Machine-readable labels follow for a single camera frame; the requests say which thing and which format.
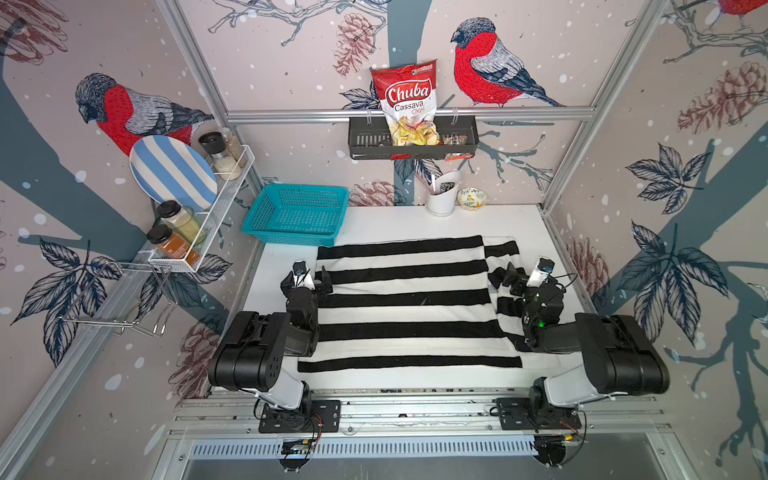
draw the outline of black and white striped towel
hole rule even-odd
[[[488,274],[508,262],[519,266],[508,237],[320,247],[316,269],[328,270],[333,294],[320,300],[317,350],[299,372],[521,368],[488,289]]]

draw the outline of ventilation grille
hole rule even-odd
[[[286,439],[197,440],[190,459],[279,458]],[[505,457],[537,455],[532,435],[323,438],[315,458]]]

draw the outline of chip bag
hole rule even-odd
[[[392,145],[437,145],[432,122],[437,112],[436,61],[423,65],[372,70],[376,91],[392,134]]]

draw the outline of black jar lid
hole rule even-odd
[[[209,154],[219,154],[227,149],[227,143],[224,141],[224,137],[217,131],[203,134],[197,141],[200,142],[200,145],[203,145],[203,148]]]
[[[149,229],[147,232],[147,240],[149,240],[150,243],[157,245],[158,243],[163,243],[165,240],[168,240],[173,234],[174,231],[171,230],[168,225],[161,224]]]
[[[181,212],[181,205],[176,200],[169,200],[157,205],[157,214],[162,218],[172,217]]]

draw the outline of orange spice jar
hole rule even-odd
[[[168,225],[157,225],[152,227],[147,232],[147,240],[152,243],[155,248],[163,250],[170,258],[183,259],[187,256],[187,263],[190,266],[194,266],[195,262],[200,259],[200,254],[194,250],[189,252],[192,246],[177,233],[174,233]]]

